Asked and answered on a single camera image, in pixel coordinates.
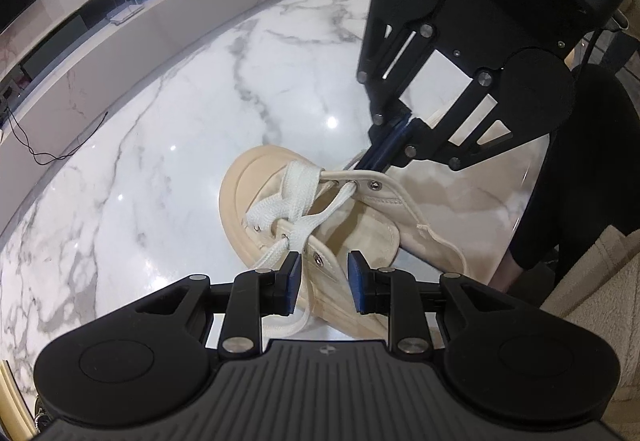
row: fuzzy fabric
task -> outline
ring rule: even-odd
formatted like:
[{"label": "fuzzy fabric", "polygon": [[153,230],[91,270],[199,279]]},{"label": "fuzzy fabric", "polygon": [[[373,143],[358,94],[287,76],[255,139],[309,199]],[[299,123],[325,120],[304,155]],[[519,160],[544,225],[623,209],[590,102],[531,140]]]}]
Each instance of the fuzzy fabric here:
[{"label": "fuzzy fabric", "polygon": [[607,228],[556,286],[542,310],[605,339],[620,360],[620,382],[604,420],[640,441],[640,231]]}]

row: person's hand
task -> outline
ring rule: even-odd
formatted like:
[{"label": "person's hand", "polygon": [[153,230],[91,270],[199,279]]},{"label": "person's hand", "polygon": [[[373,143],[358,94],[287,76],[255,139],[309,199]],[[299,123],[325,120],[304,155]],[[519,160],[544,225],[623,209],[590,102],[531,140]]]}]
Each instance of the person's hand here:
[{"label": "person's hand", "polygon": [[523,273],[523,268],[516,264],[516,261],[514,261],[511,256],[511,251],[507,250],[507,253],[504,254],[500,264],[498,264],[498,268],[495,270],[494,276],[489,282],[489,287],[506,293]]}]

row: blue gripper pad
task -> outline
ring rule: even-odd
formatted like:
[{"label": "blue gripper pad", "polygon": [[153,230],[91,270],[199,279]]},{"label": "blue gripper pad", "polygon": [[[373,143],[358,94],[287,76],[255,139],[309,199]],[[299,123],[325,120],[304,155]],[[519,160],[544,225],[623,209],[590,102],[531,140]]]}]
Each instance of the blue gripper pad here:
[{"label": "blue gripper pad", "polygon": [[283,269],[289,271],[285,294],[287,297],[287,312],[291,314],[296,308],[296,300],[298,299],[300,283],[302,282],[302,255],[297,251],[291,251],[280,270]]},{"label": "blue gripper pad", "polygon": [[398,152],[398,148],[406,142],[410,122],[411,114],[406,114],[382,141],[371,145],[354,170],[383,172],[389,166],[389,161],[393,159],[394,154]]},{"label": "blue gripper pad", "polygon": [[349,253],[347,256],[347,277],[349,278],[349,287],[351,288],[351,296],[353,296],[356,311],[362,313],[364,309],[362,274],[360,273],[358,261],[353,256],[353,253]]}]

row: white marble surface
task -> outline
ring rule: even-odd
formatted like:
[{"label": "white marble surface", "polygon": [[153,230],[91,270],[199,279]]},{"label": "white marble surface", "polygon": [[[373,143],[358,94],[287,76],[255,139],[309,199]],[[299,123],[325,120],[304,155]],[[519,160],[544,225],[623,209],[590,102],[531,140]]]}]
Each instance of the white marble surface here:
[{"label": "white marble surface", "polygon": [[[33,363],[51,339],[185,275],[223,282],[244,269],[218,215],[238,154],[273,143],[336,167],[368,146],[368,101],[354,78],[368,4],[283,0],[248,18],[151,82],[60,169],[0,253],[0,355],[30,403]],[[407,94],[423,116],[469,81],[437,56],[428,71]],[[539,164],[543,148],[522,161]],[[433,179],[473,193],[472,181],[443,175]],[[498,248],[526,203],[516,191],[472,208],[502,212],[488,220],[501,223]],[[475,244],[478,230],[458,224]]]},{"label": "white marble surface", "polygon": [[[110,105],[211,30],[267,0],[149,0],[119,26],[108,24],[66,56],[15,111],[34,150],[62,154]],[[0,140],[0,230],[43,176],[4,123]]]}]

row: textured grip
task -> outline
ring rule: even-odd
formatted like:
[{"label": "textured grip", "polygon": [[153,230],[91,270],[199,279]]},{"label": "textured grip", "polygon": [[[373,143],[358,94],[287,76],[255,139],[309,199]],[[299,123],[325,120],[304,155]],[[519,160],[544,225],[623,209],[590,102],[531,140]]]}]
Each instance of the textured grip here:
[{"label": "textured grip", "polygon": [[183,410],[155,423],[95,430],[56,421],[38,441],[604,441],[591,423],[521,432],[462,407],[432,367],[393,358],[382,342],[273,341],[226,362]]}]

